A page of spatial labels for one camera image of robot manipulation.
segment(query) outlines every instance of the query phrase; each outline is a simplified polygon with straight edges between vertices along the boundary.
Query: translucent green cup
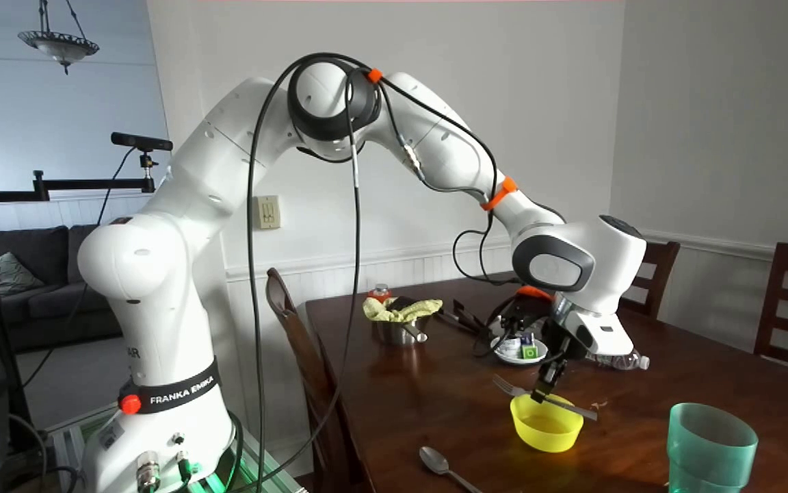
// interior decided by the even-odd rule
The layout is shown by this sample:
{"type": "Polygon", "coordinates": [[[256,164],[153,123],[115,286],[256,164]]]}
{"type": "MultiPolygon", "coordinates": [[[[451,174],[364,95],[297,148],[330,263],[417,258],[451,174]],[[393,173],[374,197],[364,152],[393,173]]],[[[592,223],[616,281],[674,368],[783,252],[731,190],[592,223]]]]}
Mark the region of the translucent green cup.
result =
{"type": "Polygon", "coordinates": [[[720,408],[674,403],[668,414],[668,490],[736,493],[750,482],[757,436],[720,408]]]}

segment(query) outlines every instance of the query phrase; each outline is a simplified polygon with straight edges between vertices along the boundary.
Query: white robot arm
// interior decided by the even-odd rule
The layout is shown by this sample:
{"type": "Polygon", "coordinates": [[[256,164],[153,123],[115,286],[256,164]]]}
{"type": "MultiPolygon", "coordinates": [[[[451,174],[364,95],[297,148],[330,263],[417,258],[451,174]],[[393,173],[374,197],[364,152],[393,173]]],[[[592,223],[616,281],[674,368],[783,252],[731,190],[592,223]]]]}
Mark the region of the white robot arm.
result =
{"type": "Polygon", "coordinates": [[[616,316],[643,258],[632,227],[610,216],[566,223],[527,199],[417,78],[308,54],[275,82],[227,92],[178,148],[159,193],[82,244],[79,269],[109,299],[131,371],[119,414],[88,447],[88,490],[178,490],[213,471],[228,416],[190,263],[285,149],[346,162],[364,141],[387,148],[428,188],[475,197],[508,230],[519,281],[555,293],[566,340],[632,349],[616,316]]]}

